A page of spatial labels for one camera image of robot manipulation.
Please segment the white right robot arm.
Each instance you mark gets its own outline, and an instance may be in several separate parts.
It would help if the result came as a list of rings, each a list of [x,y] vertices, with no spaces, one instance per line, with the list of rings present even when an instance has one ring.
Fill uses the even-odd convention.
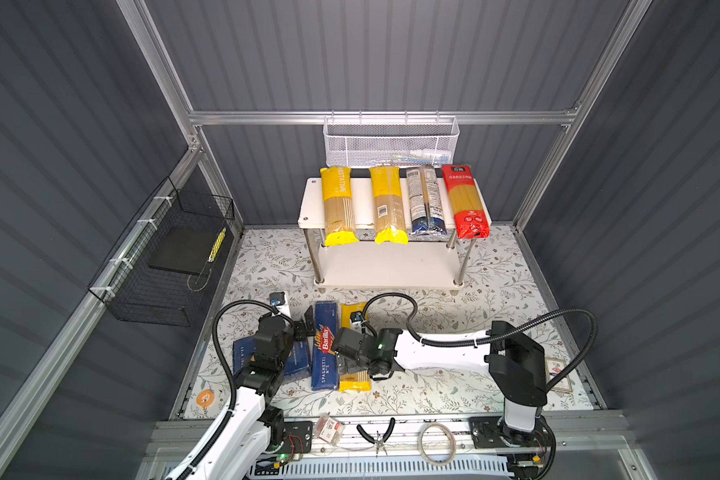
[[[334,351],[366,370],[374,380],[400,371],[424,369],[487,374],[504,397],[503,425],[511,432],[531,433],[547,404],[543,347],[504,321],[486,332],[423,335],[384,328],[361,333],[341,328]]]

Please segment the yellow Pastatime bag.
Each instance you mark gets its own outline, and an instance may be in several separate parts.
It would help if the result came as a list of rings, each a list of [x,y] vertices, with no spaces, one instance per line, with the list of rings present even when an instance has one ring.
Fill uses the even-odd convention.
[[[362,310],[364,303],[341,305],[341,327],[366,334]],[[340,392],[364,392],[371,390],[371,379],[367,370],[361,370],[359,364],[345,356],[337,357]]]
[[[374,198],[374,228],[377,244],[409,242],[405,225],[400,172],[398,167],[381,166],[370,169]]]
[[[351,169],[328,167],[320,171],[325,219],[325,246],[358,242],[355,231]]]

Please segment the clear blue spaghetti bag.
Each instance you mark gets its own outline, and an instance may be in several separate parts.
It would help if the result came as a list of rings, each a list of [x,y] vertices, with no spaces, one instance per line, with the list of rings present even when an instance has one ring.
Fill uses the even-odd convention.
[[[445,235],[447,228],[436,171],[431,166],[406,170],[411,232],[413,235]]]

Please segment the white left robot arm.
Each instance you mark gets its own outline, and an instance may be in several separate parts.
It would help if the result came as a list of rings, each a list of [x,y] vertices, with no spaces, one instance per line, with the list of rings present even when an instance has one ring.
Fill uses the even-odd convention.
[[[252,359],[235,372],[218,328],[225,313],[242,305],[261,307],[266,313],[254,334]],[[242,299],[221,307],[213,318],[212,344],[229,383],[229,398],[198,443],[168,472],[168,479],[242,479],[262,454],[284,442],[284,415],[271,401],[285,379],[296,330],[282,301]]]

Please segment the red spaghetti bag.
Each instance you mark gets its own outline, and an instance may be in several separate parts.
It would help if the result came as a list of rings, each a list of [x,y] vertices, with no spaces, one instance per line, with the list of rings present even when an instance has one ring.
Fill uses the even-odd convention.
[[[444,165],[442,173],[457,236],[460,239],[487,238],[490,235],[488,215],[470,167]]]

